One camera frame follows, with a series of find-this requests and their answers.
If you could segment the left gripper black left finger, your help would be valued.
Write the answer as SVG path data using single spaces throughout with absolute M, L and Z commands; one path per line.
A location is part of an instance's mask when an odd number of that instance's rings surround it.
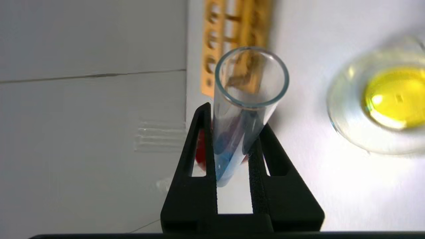
M 206 176 L 193 177 L 199 131 L 204 131 Z M 211 133 L 211 104 L 199 106 L 190 124 L 172 183 L 161 209 L 164 233 L 192 233 L 217 215 L 217 183 Z

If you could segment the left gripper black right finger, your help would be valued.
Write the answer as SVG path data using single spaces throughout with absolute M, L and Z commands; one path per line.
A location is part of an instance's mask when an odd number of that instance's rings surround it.
M 248 158 L 253 213 L 267 215 L 275 232 L 320 231 L 325 213 L 268 124 Z

